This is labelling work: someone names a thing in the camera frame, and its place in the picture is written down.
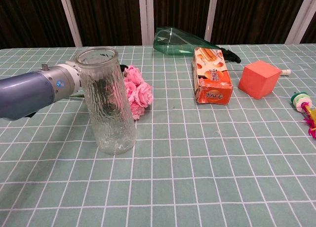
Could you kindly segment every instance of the vase rim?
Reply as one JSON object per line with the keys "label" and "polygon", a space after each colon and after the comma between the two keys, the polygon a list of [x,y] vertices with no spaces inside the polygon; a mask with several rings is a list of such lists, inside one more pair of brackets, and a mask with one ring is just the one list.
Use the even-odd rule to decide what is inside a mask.
{"label": "vase rim", "polygon": [[[98,63],[83,63],[82,60],[80,60],[80,57],[82,57],[84,54],[88,54],[90,52],[93,52],[93,51],[98,51],[98,50],[107,50],[107,51],[110,51],[113,53],[113,57],[108,59],[108,60],[105,60],[105,61],[102,61],[102,62],[98,62]],[[117,60],[118,58],[118,52],[116,51],[115,48],[113,47],[108,47],[108,46],[97,46],[97,47],[89,47],[87,48],[86,50],[82,51],[82,52],[79,52],[77,53],[75,56],[74,56],[74,62],[80,66],[83,66],[83,67],[96,67],[96,66],[101,66],[101,65],[106,65],[106,64],[110,64],[111,62],[113,62],[113,60]]]}

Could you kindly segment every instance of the artificial rose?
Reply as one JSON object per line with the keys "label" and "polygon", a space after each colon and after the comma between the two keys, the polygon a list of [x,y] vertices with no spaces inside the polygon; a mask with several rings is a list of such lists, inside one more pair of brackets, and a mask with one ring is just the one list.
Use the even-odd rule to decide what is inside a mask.
{"label": "artificial rose", "polygon": [[144,81],[139,69],[135,68],[134,66],[128,66],[128,68],[125,68],[125,76],[135,85],[140,85],[140,83]]}
{"label": "artificial rose", "polygon": [[136,88],[135,102],[144,108],[153,102],[152,87],[146,82],[142,82]]}
{"label": "artificial rose", "polygon": [[134,120],[139,119],[139,116],[142,116],[145,113],[145,108],[139,106],[139,104],[137,104],[136,102],[133,102],[131,104],[130,109],[132,110]]}
{"label": "artificial rose", "polygon": [[133,82],[129,81],[127,78],[124,78],[124,84],[125,84],[125,89],[126,89],[129,105],[131,105],[135,100],[136,85]]}

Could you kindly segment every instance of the orange box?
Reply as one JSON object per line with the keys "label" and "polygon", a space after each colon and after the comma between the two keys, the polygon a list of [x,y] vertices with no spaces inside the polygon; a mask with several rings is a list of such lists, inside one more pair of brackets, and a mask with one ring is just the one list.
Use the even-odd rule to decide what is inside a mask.
{"label": "orange box", "polygon": [[233,91],[232,81],[220,49],[196,48],[193,61],[197,102],[226,105]]}
{"label": "orange box", "polygon": [[269,63],[257,61],[245,66],[238,88],[259,100],[273,91],[281,72]]}

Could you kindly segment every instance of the dark curtain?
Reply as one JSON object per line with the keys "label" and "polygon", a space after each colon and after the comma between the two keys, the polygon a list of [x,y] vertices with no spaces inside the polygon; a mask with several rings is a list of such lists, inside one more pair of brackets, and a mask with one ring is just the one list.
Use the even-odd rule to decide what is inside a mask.
{"label": "dark curtain", "polygon": [[0,0],[0,48],[74,46],[60,0]]}
{"label": "dark curtain", "polygon": [[71,0],[84,46],[141,45],[139,0]]}
{"label": "dark curtain", "polygon": [[285,43],[303,0],[218,0],[211,42]]}
{"label": "dark curtain", "polygon": [[308,25],[301,43],[316,43],[316,14]]}
{"label": "dark curtain", "polygon": [[155,29],[173,26],[204,38],[209,0],[154,0]]}

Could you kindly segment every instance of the snack box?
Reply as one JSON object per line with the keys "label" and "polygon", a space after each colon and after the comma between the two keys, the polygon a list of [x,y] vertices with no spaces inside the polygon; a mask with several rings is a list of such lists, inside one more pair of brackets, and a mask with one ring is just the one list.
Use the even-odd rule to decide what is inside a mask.
{"label": "snack box", "polygon": [[197,102],[226,105],[233,91],[232,81],[220,49],[195,48],[194,89]]}

